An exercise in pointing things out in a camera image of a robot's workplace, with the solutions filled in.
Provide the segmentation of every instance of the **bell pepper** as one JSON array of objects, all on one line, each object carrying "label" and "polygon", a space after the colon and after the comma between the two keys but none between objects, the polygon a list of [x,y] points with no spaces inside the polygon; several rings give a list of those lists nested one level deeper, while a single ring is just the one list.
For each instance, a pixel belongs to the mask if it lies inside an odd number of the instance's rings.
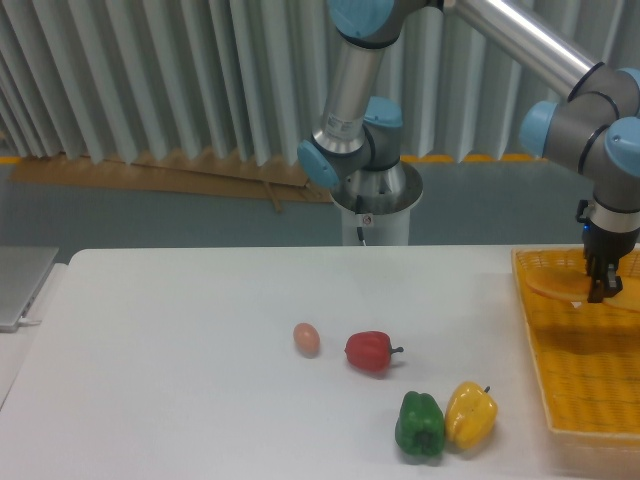
[{"label": "bell pepper", "polygon": [[456,388],[449,400],[445,415],[447,440],[466,450],[485,438],[498,415],[498,405],[474,382],[464,382]]},{"label": "bell pepper", "polygon": [[360,332],[349,337],[344,349],[351,365],[368,372],[383,373],[391,363],[391,355],[404,352],[392,348],[389,335],[383,332]]},{"label": "bell pepper", "polygon": [[444,416],[428,393],[408,392],[396,422],[396,443],[408,455],[438,455],[444,449]]}]

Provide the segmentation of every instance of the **laptop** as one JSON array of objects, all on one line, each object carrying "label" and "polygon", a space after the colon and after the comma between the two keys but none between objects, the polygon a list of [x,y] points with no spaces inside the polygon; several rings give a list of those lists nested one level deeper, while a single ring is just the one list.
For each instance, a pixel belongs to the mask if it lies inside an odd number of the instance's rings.
[{"label": "laptop", "polygon": [[0,247],[0,333],[18,329],[57,253],[54,247]]}]

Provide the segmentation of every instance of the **yellow bell pepper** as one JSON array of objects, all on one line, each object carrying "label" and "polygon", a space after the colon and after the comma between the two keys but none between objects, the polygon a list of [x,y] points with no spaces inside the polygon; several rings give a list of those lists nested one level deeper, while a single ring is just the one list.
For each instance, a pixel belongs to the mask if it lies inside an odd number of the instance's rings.
[{"label": "yellow bell pepper", "polygon": [[447,440],[464,450],[485,438],[498,415],[498,405],[474,382],[464,382],[453,392],[445,414]]}]

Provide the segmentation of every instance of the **red bell pepper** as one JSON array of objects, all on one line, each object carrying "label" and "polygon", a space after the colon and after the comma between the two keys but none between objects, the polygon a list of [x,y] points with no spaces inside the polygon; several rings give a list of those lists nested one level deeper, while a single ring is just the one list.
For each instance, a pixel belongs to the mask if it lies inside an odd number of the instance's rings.
[{"label": "red bell pepper", "polygon": [[391,355],[404,352],[404,348],[392,348],[389,335],[383,332],[361,332],[352,335],[344,349],[351,365],[373,373],[383,373],[391,363]]}]

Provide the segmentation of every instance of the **green bell pepper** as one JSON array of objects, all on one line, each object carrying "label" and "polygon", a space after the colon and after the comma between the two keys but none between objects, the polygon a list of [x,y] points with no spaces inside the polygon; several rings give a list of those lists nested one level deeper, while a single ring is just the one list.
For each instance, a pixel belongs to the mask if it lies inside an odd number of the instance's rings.
[{"label": "green bell pepper", "polygon": [[408,392],[396,422],[396,443],[408,455],[438,455],[444,449],[444,415],[427,393]]}]

